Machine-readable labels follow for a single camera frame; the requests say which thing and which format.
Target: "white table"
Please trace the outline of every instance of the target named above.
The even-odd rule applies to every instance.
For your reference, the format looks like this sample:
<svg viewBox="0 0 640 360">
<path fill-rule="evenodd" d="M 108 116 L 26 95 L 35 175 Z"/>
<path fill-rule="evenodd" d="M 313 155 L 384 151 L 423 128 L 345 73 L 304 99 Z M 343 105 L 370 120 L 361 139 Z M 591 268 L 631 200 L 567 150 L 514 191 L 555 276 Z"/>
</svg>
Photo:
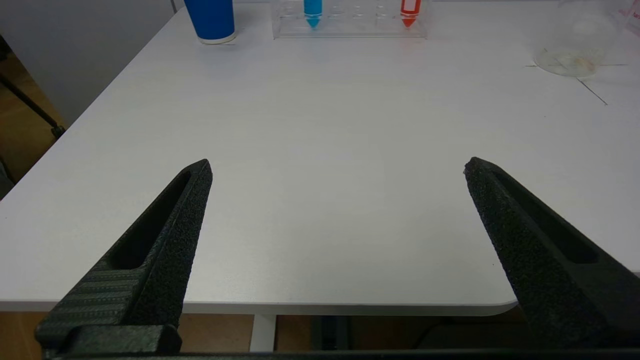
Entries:
<svg viewBox="0 0 640 360">
<path fill-rule="evenodd" d="M 214 182 L 185 312 L 493 315 L 468 194 L 495 162 L 640 272 L 640 40 L 585 82 L 532 67 L 554 3 L 438 3 L 429 40 L 200 45 L 180 11 L 0 202 L 0 310 L 48 310 L 184 166 Z"/>
</svg>

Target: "glass beaker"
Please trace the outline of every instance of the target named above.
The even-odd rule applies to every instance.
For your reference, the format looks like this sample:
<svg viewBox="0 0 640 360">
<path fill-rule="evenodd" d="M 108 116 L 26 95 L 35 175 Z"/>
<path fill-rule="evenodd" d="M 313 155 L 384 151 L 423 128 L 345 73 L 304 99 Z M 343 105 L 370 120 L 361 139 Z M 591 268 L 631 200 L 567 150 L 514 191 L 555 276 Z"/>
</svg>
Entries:
<svg viewBox="0 0 640 360">
<path fill-rule="evenodd" d="M 535 54 L 546 71 L 576 78 L 596 72 L 638 0 L 560 0 L 556 26 Z"/>
</svg>

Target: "grey wall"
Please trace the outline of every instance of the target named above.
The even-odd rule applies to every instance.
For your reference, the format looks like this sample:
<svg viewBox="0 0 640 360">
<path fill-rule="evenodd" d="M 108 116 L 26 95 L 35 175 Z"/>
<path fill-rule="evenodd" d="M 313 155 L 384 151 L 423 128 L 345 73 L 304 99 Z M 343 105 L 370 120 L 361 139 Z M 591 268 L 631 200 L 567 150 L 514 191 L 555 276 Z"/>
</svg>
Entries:
<svg viewBox="0 0 640 360">
<path fill-rule="evenodd" d="M 70 125 L 171 16 L 170 0 L 3 0 L 0 34 Z"/>
</svg>

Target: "wooden floor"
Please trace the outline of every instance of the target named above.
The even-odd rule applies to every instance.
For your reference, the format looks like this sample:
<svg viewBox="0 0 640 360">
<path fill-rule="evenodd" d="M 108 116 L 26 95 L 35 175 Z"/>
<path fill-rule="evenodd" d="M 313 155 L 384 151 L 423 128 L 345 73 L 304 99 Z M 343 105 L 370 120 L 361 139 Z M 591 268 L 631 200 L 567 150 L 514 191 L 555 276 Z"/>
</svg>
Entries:
<svg viewBox="0 0 640 360">
<path fill-rule="evenodd" d="M 0 62 L 0 72 L 54 119 L 60 116 L 13 55 Z M 0 87 L 0 160 L 19 181 L 53 144 L 50 127 L 7 89 Z M 38 360 L 33 338 L 45 313 L 0 313 L 0 360 Z M 530 336 L 519 308 L 486 318 L 419 316 L 354 316 L 351 348 L 356 350 L 447 347 L 527 346 Z M 183 352 L 246 352 L 253 315 L 191 315 L 180 319 Z M 312 350 L 311 316 L 278 316 L 275 349 Z"/>
<path fill-rule="evenodd" d="M 45 112 L 63 124 L 38 85 L 15 55 L 0 61 L 0 74 L 8 78 Z M 51 127 L 33 110 L 0 85 L 0 160 L 8 175 L 18 181 L 54 142 Z"/>
</svg>

